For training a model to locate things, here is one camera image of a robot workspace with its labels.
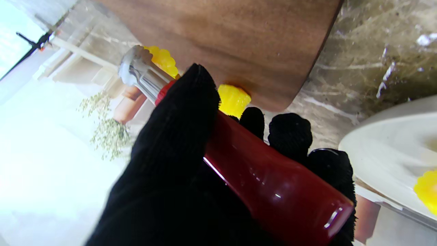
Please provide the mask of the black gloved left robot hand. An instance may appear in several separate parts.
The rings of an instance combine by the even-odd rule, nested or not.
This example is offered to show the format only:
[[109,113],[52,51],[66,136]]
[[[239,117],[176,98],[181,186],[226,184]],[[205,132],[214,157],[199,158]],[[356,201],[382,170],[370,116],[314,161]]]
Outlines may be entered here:
[[[209,72],[193,64],[155,107],[132,147],[85,246],[284,246],[261,229],[203,156],[220,97]],[[275,115],[269,145],[303,164],[354,203],[330,246],[352,246],[356,223],[348,154],[315,149],[310,122]]]

